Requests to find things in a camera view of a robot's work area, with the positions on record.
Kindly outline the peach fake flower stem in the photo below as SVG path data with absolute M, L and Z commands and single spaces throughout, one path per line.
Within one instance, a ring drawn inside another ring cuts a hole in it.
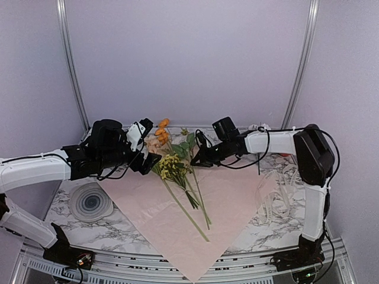
M 160 142 L 158 141 L 158 138 L 155 135 L 149 135 L 145 139 L 145 144 L 147 145 L 147 148 L 151 153 L 160 154 L 162 158 L 166 155 L 166 153 L 164 153 L 163 151 L 164 149 L 167 149 L 168 147 L 161 145 Z M 159 176 L 159 174 L 156 171 L 157 166 L 158 166 L 158 163 L 157 165 L 153 167 L 152 171 Z M 192 216 L 194 212 L 199 212 L 201 216 L 203 217 L 203 220 L 205 221 L 202 210 L 192 208 L 184 192 L 178 187 L 178 185 L 170 181 L 162 180 L 160 176 L 159 178 L 163 182 L 165 188 L 168 190 L 170 196 L 173 198 L 173 200 L 179 206 L 179 208 L 185 214 L 185 216 L 189 219 L 189 221 L 195 227 L 195 229 L 203 238 L 203 240 L 205 240 L 206 242 L 209 242 L 210 240 L 207 237 L 206 233 L 203 231 L 201 226 L 198 225 L 198 222 L 196 222 L 196 220 Z

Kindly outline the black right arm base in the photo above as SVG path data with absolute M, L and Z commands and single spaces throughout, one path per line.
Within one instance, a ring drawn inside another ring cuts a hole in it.
M 274 253 L 270 264 L 274 265 L 278 272 L 282 272 L 321 263 L 325 260 L 322 252 L 324 239 L 325 233 L 315 241 L 310 241 L 301 235 L 298 239 L 298 248 Z

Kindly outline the yellow fake flower bunch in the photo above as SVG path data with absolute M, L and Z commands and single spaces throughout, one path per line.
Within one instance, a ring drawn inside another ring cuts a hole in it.
M 177 154 L 167 154 L 158 163 L 158 174 L 162 180 L 176 183 L 184 191 L 193 209 L 198 209 L 199 203 L 187 189 L 187 167 Z

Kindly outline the orange fake flower stem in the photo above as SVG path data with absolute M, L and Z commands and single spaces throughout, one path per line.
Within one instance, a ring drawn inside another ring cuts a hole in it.
M 205 208 L 195 169 L 190 165 L 195 153 L 195 134 L 182 128 L 181 135 L 184 136 L 184 140 L 175 144 L 172 142 L 172 136 L 168 130 L 169 123 L 169 119 L 163 119 L 155 131 L 155 136 L 160 144 L 168 147 L 164 149 L 163 152 L 166 155 L 160 160 L 156 171 L 163 180 L 178 185 L 192 208 L 202 210 L 205 224 L 207 228 L 210 228 L 211 219 Z

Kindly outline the pink wrapping paper sheet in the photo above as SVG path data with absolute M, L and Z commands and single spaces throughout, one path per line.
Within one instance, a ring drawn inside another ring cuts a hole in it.
M 171 265 L 195 283 L 232 245 L 256 214 L 255 191 L 261 176 L 256 166 L 196 169 L 210 230 L 199 212 L 193 217 L 209 238 L 203 240 L 170 196 L 159 176 L 127 172 L 100 186 L 137 231 Z

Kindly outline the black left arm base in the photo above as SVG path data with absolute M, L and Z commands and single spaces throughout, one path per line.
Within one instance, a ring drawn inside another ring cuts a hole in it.
M 62 228 L 54 223 L 51 223 L 51 225 L 56 232 L 57 241 L 50 248 L 44 249 L 43 259 L 69 267 L 90 270 L 95 253 L 90 250 L 72 247 Z

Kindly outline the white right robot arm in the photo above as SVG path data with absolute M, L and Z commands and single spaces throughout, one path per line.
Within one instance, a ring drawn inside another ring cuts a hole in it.
M 206 160 L 220 165 L 230 156 L 244 154 L 278 153 L 294 155 L 298 173 L 306 190 L 306 209 L 301 236 L 309 241 L 318 240 L 325 229 L 330 208 L 329 185 L 335 170 L 335 158 L 327 142 L 326 132 L 316 124 L 289 130 L 269 130 L 258 127 L 241 133 L 230 117 L 212 125 L 219 144 L 205 148 Z

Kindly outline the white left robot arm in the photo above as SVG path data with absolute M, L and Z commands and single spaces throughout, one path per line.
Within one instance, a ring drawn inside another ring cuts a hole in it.
M 48 224 L 19 209 L 6 193 L 37 183 L 95 178 L 114 180 L 121 166 L 148 174 L 161 156 L 149 153 L 144 139 L 153 128 L 148 119 L 132 123 L 127 130 L 122 123 L 95 121 L 89 136 L 80 144 L 32 156 L 1 159 L 1 226 L 39 243 L 62 263 L 70 263 L 75 251 L 60 226 Z

